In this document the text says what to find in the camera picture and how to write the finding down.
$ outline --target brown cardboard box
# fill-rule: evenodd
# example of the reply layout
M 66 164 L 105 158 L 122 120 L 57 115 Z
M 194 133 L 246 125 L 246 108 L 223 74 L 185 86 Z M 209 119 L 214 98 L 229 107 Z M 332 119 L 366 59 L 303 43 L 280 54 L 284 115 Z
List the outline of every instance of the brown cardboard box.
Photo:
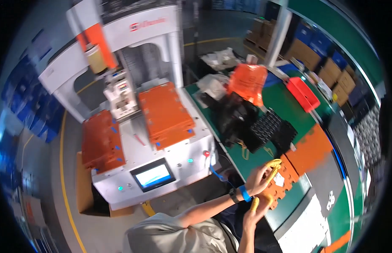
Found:
M 271 23 L 264 23 L 264 25 L 262 26 L 263 27 L 263 35 L 264 36 L 269 35 L 271 37 L 273 34 L 274 26 L 275 25 L 271 24 Z
M 331 89 L 335 84 L 336 80 L 332 78 L 324 69 L 321 69 L 318 77 L 321 78 L 324 83 Z
M 332 88 L 341 73 L 341 69 L 333 62 L 331 58 L 328 58 L 325 66 L 318 74 L 318 77 L 321 78 L 329 88 Z
M 262 38 L 260 38 L 260 39 L 258 40 L 258 45 L 259 45 L 261 48 L 267 50 L 268 47 L 269 47 L 270 39 L 271 39 L 270 36 L 264 35 Z
M 257 43 L 259 38 L 262 36 L 263 32 L 263 24 L 264 23 L 269 23 L 269 21 L 258 21 L 254 20 L 253 25 L 252 25 L 252 30 L 250 33 L 246 35 L 246 38 L 249 39 L 250 41 Z
M 350 65 L 347 65 L 345 70 L 350 74 L 350 76 L 353 78 L 355 76 L 355 71 Z
M 93 216 L 109 216 L 113 218 L 131 215 L 134 212 L 134 209 L 131 206 L 114 211 L 109 206 L 110 215 L 97 212 L 93 209 L 94 198 L 92 195 L 92 177 L 91 172 L 86 170 L 82 164 L 82 152 L 77 153 L 77 176 L 75 188 L 77 195 L 77 209 L 80 214 Z
M 294 39 L 284 58 L 290 60 L 292 57 L 302 61 L 310 71 L 314 71 L 321 60 L 321 57 L 314 50 L 298 39 Z
M 345 104 L 349 98 L 349 96 L 346 94 L 346 92 L 340 86 L 340 84 L 337 84 L 335 86 L 335 88 L 332 91 L 332 94 L 336 94 L 338 96 L 338 98 L 336 99 L 336 103 L 338 103 L 339 106 L 342 106 L 343 104 Z
M 355 81 L 350 74 L 345 70 L 342 75 L 338 78 L 338 85 L 340 85 L 346 94 L 350 94 L 355 87 Z

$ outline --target orange machine part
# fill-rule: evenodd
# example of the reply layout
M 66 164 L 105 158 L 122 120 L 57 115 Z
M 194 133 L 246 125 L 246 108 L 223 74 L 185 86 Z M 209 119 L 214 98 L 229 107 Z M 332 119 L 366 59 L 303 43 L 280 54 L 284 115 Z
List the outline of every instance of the orange machine part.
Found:
M 286 191 L 289 191 L 292 187 L 291 183 L 295 183 L 298 181 L 299 176 L 297 175 L 297 173 L 295 172 L 293 166 L 290 164 L 289 160 L 286 158 L 285 155 L 282 155 L 280 157 L 280 159 L 282 160 L 282 163 L 280 164 L 280 170 L 278 171 L 278 173 L 280 173 L 280 175 L 282 175 L 282 177 L 284 177 L 284 185 L 283 187 L 278 186 L 275 184 L 274 180 L 272 179 L 269 182 L 268 187 L 266 187 L 266 189 L 264 189 L 263 193 L 265 194 L 270 194 L 273 196 L 273 202 L 270 205 L 270 209 L 274 209 L 277 207 L 277 200 L 278 199 L 283 199 L 284 196 L 286 195 Z
M 109 68 L 116 68 L 117 62 L 114 55 L 110 52 L 110 48 L 103 37 L 102 26 L 100 23 L 94 24 L 84 31 L 86 37 L 92 45 L 99 45 L 100 51 L 102 52 L 104 62 Z M 86 43 L 82 37 L 82 34 L 77 35 L 83 51 L 86 51 Z
M 239 64 L 229 80 L 227 93 L 237 93 L 245 100 L 256 106 L 263 106 L 262 88 L 264 87 L 268 70 L 264 66 Z
M 82 124 L 82 163 L 98 173 L 126 164 L 120 139 L 119 123 L 108 110 L 85 120 Z
M 286 156 L 299 176 L 317 168 L 333 150 L 328 137 L 318 124 L 315 124 L 295 147 L 296 151 L 289 150 Z
M 172 82 L 141 92 L 138 99 L 143 110 L 149 140 L 157 150 L 195 135 L 193 119 L 183 107 Z

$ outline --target hand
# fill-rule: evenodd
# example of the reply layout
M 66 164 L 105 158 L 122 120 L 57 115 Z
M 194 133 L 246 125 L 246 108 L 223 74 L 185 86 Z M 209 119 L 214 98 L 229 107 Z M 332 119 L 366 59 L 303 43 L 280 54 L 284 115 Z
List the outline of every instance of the hand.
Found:
M 243 232 L 249 235 L 255 233 L 256 224 L 268 212 L 270 205 L 273 202 L 273 197 L 269 195 L 259 195 L 259 206 L 255 210 L 248 210 L 244 215 Z
M 252 171 L 245 183 L 245 188 L 249 196 L 255 196 L 266 189 L 269 182 L 264 179 L 264 174 L 270 171 L 271 168 L 268 164 Z

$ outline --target blue wristband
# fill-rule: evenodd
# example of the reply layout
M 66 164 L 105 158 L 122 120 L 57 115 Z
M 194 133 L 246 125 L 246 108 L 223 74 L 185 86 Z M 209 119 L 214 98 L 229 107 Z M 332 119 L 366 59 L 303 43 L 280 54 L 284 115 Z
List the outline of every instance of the blue wristband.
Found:
M 249 202 L 252 198 L 249 196 L 248 192 L 246 191 L 245 185 L 241 185 L 238 187 L 241 191 L 242 197 L 246 202 Z

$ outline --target orange plastic bag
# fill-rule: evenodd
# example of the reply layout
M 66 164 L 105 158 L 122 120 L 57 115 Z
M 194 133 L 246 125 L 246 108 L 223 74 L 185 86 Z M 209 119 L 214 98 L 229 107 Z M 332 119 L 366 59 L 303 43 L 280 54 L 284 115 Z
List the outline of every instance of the orange plastic bag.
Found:
M 264 87 L 268 70 L 264 66 L 239 64 L 229 80 L 227 93 L 237 93 L 245 100 L 261 107 L 262 88 Z

